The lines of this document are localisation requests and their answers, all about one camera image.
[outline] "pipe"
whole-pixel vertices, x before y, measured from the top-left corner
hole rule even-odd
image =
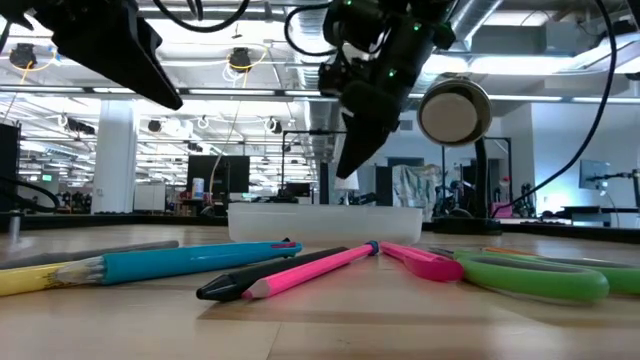
[[[471,39],[502,4],[503,0],[459,0],[454,15],[451,17],[451,28],[458,41],[449,51],[469,51]]]

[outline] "wooden tabletop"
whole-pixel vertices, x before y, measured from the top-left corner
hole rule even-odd
[[[0,236],[0,259],[161,240],[197,245],[228,237],[226,228],[198,226],[31,231],[18,243]],[[416,247],[428,246],[500,246],[640,264],[638,246],[531,235],[424,233]],[[0,298],[2,359],[640,358],[640,298],[588,307],[517,300],[467,283],[422,280],[377,256],[272,299],[197,300],[195,290],[218,273]]]

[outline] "yellow pencil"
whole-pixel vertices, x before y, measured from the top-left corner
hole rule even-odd
[[[0,270],[0,296],[71,286],[56,280],[58,269],[70,263]]]

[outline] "ceiling light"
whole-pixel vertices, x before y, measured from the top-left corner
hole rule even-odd
[[[570,57],[555,56],[483,56],[471,62],[469,71],[495,75],[551,75],[567,68]]]
[[[254,95],[254,96],[273,96],[275,91],[272,90],[243,90],[243,89],[189,89],[192,95]]]
[[[22,92],[22,93],[38,93],[38,92],[84,92],[84,89],[78,87],[66,86],[0,86],[0,91]]]
[[[636,74],[640,72],[640,57],[632,59],[616,68],[616,74]]]
[[[464,73],[469,70],[467,60],[445,55],[431,55],[422,67],[422,72],[428,74],[442,74],[445,72]]]
[[[133,94],[133,90],[127,88],[93,88],[99,94]]]
[[[599,104],[602,102],[602,98],[598,97],[577,97],[571,100],[576,103],[586,104]],[[608,104],[640,104],[640,98],[609,98]]]
[[[21,141],[20,148],[27,151],[35,151],[35,152],[45,152],[47,149],[40,145],[31,141]]]
[[[529,95],[489,95],[489,100],[494,101],[533,101],[533,102],[560,102],[561,96],[529,96]]]
[[[286,96],[304,96],[304,97],[320,97],[322,94],[317,90],[287,90],[284,92]]]

